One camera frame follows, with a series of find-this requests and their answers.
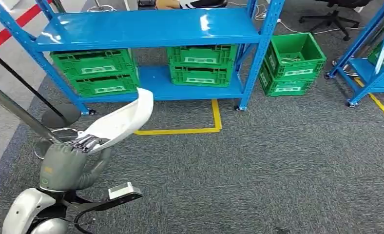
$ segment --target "red barrier tape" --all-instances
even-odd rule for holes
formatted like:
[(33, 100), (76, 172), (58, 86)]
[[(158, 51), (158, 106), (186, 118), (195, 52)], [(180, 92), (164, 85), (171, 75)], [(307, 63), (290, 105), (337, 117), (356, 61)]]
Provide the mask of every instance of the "red barrier tape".
[[(16, 22), (20, 25), (20, 27), (24, 27), (28, 22), (30, 22), (34, 17), (36, 17), (40, 13), (40, 7), (36, 4), (32, 8), (28, 9), (24, 14), (22, 14)], [(0, 46), (10, 39), (11, 34), (7, 29), (4, 29), (0, 32)]]

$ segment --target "blue metal shelf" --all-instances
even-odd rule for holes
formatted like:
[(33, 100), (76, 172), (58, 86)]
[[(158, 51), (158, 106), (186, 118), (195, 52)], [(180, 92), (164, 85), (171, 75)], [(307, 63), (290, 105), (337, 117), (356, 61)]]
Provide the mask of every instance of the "blue metal shelf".
[[(271, 0), (261, 29), (253, 24), (257, 0), (243, 8), (202, 8), (93, 13), (54, 13), (47, 0), (36, 0), (49, 23), (36, 38), (24, 31), (0, 5), (0, 22), (47, 73), (82, 114), (87, 102), (132, 101), (136, 94), (82, 98), (67, 85), (43, 51), (239, 44), (229, 88), (173, 85), (166, 67), (142, 67), (140, 81), (156, 100), (239, 98), (246, 110), (285, 0)], [(246, 56), (255, 55), (241, 84), (238, 77)]]
[[(167, 66), (144, 66), (139, 68), (140, 86), (150, 90), (157, 101), (241, 98), (243, 87), (238, 74), (232, 74), (228, 88), (193, 85), (175, 85), (171, 83)], [(81, 102), (121, 102), (133, 101), (137, 93), (100, 97), (80, 97)]]
[[(348, 61), (348, 64), (350, 64), (351, 67), (354, 70), (356, 70), (357, 74), (361, 78), (361, 81), (364, 83), (364, 85), (371, 83), (371, 75), (374, 72), (375, 66), (371, 64), (367, 59), (365, 58), (350, 59)], [(384, 79), (380, 80), (378, 83), (375, 83), (371, 91), (373, 93), (376, 93), (376, 92), (383, 93)]]
[[(347, 52), (339, 59), (337, 65), (329, 72), (330, 78), (335, 78), (340, 74), (344, 80), (353, 89), (353, 97), (348, 100), (348, 105), (354, 107), (368, 93), (384, 93), (384, 40), (383, 46), (376, 65), (371, 64), (365, 58), (353, 58), (354, 54), (371, 38), (376, 29), (382, 25), (384, 20), (384, 5), (380, 8), (376, 16), (368, 23), (365, 29), (360, 33), (353, 44), (350, 45)], [(346, 74), (344, 68), (350, 65), (357, 72), (364, 87), (358, 87), (357, 84)]]
[(256, 43), (259, 39), (245, 8), (66, 13), (50, 20), (36, 40), (36, 49), (238, 44)]

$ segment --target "stanchion pole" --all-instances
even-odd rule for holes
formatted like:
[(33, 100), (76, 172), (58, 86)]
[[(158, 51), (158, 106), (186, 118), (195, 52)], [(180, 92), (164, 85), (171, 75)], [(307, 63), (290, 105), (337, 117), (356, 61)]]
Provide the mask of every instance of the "stanchion pole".
[(59, 138), (53, 134), (49, 129), (42, 125), (31, 114), (24, 110), (21, 106), (15, 103), (9, 96), (0, 90), (0, 105), (13, 113), (17, 118), (24, 121), (35, 132), (40, 134), (43, 138), (49, 140), (52, 143), (61, 143)]
[(11, 68), (4, 60), (0, 58), (0, 65), (11, 73), (18, 81), (20, 81), (28, 90), (36, 95), (50, 109), (41, 117), (41, 122), (49, 128), (64, 128), (76, 122), (81, 112), (72, 104), (61, 104), (54, 107), (40, 93), (37, 92), (23, 77), (21, 77), (13, 68)]

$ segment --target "gray floor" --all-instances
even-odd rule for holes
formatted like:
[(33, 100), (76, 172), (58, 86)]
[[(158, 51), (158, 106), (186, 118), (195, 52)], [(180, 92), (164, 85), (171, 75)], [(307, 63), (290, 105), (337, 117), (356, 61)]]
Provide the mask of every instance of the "gray floor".
[[(364, 13), (368, 21), (381, 1)], [(294, 30), (300, 15), (325, 14), (323, 4), (288, 0), (281, 19)], [(279, 26), (277, 34), (287, 33)], [(347, 46), (340, 32), (317, 36), (331, 61)], [(161, 49), (136, 50), (141, 63), (165, 63)], [(248, 61), (244, 71), (248, 70)], [(66, 99), (45, 79), (41, 92), (53, 103)], [(217, 134), (130, 136), (94, 187), (131, 181), (144, 197), (106, 212), (89, 229), (98, 234), (240, 233), (384, 234), (384, 115), (365, 97), (358, 108), (344, 106), (349, 89), (340, 80), (317, 79), (302, 97), (266, 98), (257, 84), (249, 110), (236, 112), (220, 100), (223, 130)], [(146, 128), (213, 125), (210, 101), (157, 102)], [(100, 115), (122, 104), (95, 104)], [(33, 100), (31, 113), (44, 107)], [(97, 116), (82, 117), (84, 129)], [(38, 185), (40, 161), (32, 155), (38, 136), (17, 129), (0, 161), (0, 227), (13, 199)]]

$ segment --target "white plastic cover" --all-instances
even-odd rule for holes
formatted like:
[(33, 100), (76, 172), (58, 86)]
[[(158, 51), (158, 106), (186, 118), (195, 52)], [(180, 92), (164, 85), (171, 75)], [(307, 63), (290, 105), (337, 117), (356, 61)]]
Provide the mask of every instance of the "white plastic cover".
[(138, 98), (128, 105), (96, 120), (78, 137), (94, 135), (107, 138), (108, 142), (95, 146), (89, 154), (110, 147), (128, 137), (141, 128), (150, 118), (153, 111), (153, 93), (146, 89), (137, 89)]

